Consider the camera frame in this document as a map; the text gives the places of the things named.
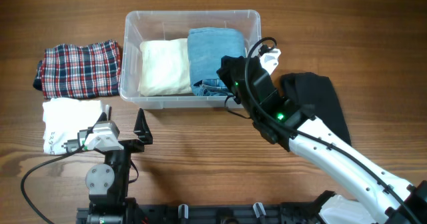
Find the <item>blue denim jeans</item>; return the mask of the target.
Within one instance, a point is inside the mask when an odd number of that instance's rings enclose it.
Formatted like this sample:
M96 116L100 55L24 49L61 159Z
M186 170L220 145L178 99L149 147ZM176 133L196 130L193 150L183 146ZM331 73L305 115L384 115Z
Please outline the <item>blue denim jeans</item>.
M235 29L202 27L190 29L187 38L191 91L196 96L228 96L218 77L224 56L246 56L243 34Z

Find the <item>red navy plaid cloth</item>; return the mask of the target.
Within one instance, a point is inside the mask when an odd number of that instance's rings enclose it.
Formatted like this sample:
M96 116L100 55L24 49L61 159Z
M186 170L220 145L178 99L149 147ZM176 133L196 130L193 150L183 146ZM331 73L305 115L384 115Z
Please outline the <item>red navy plaid cloth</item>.
M108 40L86 46L47 48L37 64L33 88L45 99L93 99L119 94L121 49Z

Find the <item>cream cloth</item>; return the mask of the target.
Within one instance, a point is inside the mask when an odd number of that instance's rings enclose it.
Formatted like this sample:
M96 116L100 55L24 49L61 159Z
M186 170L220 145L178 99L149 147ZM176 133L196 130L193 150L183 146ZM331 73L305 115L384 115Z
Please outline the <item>cream cloth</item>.
M143 96L191 93L187 39L144 41L138 91Z

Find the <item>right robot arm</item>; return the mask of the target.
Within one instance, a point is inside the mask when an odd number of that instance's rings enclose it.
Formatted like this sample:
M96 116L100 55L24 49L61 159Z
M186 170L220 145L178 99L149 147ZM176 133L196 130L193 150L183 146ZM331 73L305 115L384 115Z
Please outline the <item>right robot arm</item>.
M327 173L354 199L331 193L314 212L324 223L425 223L426 182L415 186L341 140L309 105L282 97L257 57L222 57L217 71L253 126Z

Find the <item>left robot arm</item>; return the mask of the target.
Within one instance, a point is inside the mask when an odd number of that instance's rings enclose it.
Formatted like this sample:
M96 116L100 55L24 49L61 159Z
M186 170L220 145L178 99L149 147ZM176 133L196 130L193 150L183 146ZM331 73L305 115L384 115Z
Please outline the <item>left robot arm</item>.
M136 180L129 178L133 153L142 153L153 143L143 109L137 113L133 133L135 139L118 139L117 125L102 113L100 120L87 130L84 147L104 156L104 162L93 166L85 177L89 190L89 207L79 209L77 223L130 224L149 223L148 216L139 208L134 198L128 197L128 187Z

